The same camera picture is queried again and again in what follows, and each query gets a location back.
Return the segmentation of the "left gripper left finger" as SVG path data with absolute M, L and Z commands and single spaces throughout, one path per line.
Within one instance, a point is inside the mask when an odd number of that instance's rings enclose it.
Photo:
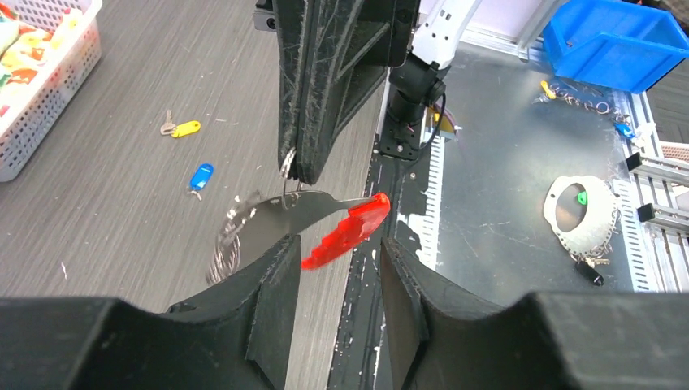
M 301 241 L 286 236 L 167 312 L 113 297 L 4 298 L 4 389 L 282 389 Z

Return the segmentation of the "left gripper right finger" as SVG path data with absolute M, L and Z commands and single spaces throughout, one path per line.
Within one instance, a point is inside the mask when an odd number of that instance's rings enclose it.
M 685 389 L 688 297 L 530 292 L 503 308 L 381 242 L 395 389 Z

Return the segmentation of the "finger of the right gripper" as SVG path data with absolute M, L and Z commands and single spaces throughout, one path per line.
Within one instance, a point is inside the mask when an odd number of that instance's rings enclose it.
M 304 118 L 302 94 L 310 39 L 310 3 L 276 0 L 273 6 L 279 47 L 278 157 L 284 161 L 288 151 L 295 150 L 288 176 L 306 180 L 306 169 L 301 165 L 299 136 L 303 130 L 300 120 Z
M 317 1 L 309 22 L 298 179 L 315 184 L 347 123 L 406 61 L 418 1 Z

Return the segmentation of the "silver split keyring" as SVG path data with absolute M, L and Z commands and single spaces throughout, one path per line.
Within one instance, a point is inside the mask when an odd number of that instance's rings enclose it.
M 292 147 L 285 154 L 284 160 L 283 160 L 282 165 L 280 167 L 280 170 L 279 170 L 280 176 L 286 180 L 288 180 L 290 177 L 290 171 L 292 169 L 292 164 L 293 164 L 293 160 L 295 158 L 296 152 L 297 152 L 296 148 Z

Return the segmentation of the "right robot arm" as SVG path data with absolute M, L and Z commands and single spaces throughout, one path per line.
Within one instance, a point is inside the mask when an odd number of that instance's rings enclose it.
M 284 178 L 314 184 L 337 137 L 384 81 L 393 151 L 445 91 L 444 76 L 476 1 L 258 1 L 255 27 L 279 46 L 278 161 Z

